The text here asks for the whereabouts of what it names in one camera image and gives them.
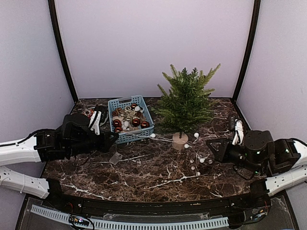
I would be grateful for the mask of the small green christmas tree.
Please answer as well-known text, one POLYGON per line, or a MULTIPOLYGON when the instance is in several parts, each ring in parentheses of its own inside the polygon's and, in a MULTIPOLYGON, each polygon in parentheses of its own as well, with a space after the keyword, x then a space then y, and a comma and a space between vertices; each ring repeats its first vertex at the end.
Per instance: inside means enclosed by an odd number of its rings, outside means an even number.
POLYGON ((182 139, 184 135, 188 137, 188 133, 212 120, 213 102, 210 101, 210 95, 215 89, 205 87, 220 66, 218 64, 204 74, 203 70, 197 68, 179 71, 171 64, 172 75, 162 73, 170 88, 166 91, 160 84, 157 85, 162 95, 152 111, 160 117, 161 130, 171 133, 172 139, 175 134, 179 134, 177 139, 182 139))

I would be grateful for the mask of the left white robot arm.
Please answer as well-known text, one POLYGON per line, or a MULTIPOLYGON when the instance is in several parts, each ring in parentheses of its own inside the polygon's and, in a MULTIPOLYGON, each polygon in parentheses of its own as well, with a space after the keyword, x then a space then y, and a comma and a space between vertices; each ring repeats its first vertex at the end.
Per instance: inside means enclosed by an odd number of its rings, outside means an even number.
POLYGON ((65 115, 56 129, 40 129, 20 140, 0 145, 0 184, 6 188, 49 199, 63 209, 68 199, 62 194, 58 180, 35 178, 7 168, 23 162, 49 162, 70 159, 92 151, 108 152, 119 135, 100 131, 100 117, 82 114, 65 115))

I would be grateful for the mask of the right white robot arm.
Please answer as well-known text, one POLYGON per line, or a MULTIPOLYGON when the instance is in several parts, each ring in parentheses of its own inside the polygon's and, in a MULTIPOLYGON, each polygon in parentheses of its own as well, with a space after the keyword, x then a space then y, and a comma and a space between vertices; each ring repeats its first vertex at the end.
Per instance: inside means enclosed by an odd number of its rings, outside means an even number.
POLYGON ((216 161, 232 163, 262 176, 250 184, 250 193, 245 196, 249 208, 255 208, 264 196, 273 196, 306 181, 307 145, 303 141, 273 140, 268 130, 249 130, 242 140, 243 144, 235 144, 228 138, 210 139, 206 145, 216 161))

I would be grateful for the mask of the white ball string lights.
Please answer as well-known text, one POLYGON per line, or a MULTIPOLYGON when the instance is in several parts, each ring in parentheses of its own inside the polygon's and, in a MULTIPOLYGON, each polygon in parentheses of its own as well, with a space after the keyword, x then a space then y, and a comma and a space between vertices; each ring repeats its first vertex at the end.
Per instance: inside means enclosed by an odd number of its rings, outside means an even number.
POLYGON ((167 139, 157 136, 155 133, 141 135, 131 133, 129 138, 140 138, 130 140, 123 147, 121 152, 115 152, 110 163, 113 165, 119 162, 136 162, 149 168, 151 171, 158 168, 166 168, 167 173, 175 171, 188 171, 196 177, 207 174, 213 167, 213 160, 210 154, 197 150, 196 146, 186 141, 186 135, 182 139, 167 139))

